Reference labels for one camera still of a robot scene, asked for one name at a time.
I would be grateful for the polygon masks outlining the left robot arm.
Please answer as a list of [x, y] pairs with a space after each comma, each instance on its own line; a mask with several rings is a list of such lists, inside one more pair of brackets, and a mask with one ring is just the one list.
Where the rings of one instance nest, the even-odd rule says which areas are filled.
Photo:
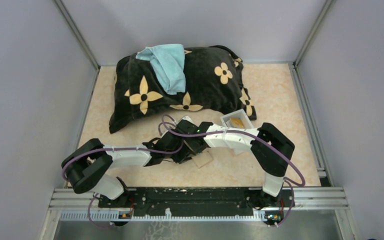
[[76, 194], [95, 192], [124, 207], [130, 193], [120, 177], [107, 174], [109, 169], [150, 167], [167, 159], [181, 163], [190, 159], [190, 153], [185, 141], [171, 133], [134, 146], [108, 145], [92, 138], [63, 160], [62, 177]]

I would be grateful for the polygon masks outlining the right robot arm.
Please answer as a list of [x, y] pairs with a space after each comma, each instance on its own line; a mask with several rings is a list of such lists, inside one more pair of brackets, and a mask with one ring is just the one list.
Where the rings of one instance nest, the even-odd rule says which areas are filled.
[[175, 135], [189, 141], [194, 153], [202, 148], [229, 148], [252, 153], [265, 171], [261, 199], [267, 206], [281, 200], [284, 177], [295, 144], [273, 124], [265, 122], [258, 128], [234, 128], [203, 121], [199, 126], [182, 119]]

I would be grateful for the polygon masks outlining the white plastic tray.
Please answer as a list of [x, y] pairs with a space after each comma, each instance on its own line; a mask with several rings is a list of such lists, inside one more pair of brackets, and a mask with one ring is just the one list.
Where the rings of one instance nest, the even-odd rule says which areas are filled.
[[223, 126], [222, 142], [226, 147], [232, 149], [234, 156], [251, 152], [251, 141], [254, 138], [243, 133], [257, 131], [253, 131], [255, 127], [243, 109], [221, 116], [220, 122]]

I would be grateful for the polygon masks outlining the beige card holder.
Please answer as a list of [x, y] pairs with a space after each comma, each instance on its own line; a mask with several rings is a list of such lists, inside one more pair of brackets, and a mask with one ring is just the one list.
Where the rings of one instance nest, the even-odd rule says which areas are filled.
[[198, 169], [201, 169], [205, 165], [209, 164], [214, 160], [214, 157], [209, 149], [204, 150], [192, 157], [192, 161]]

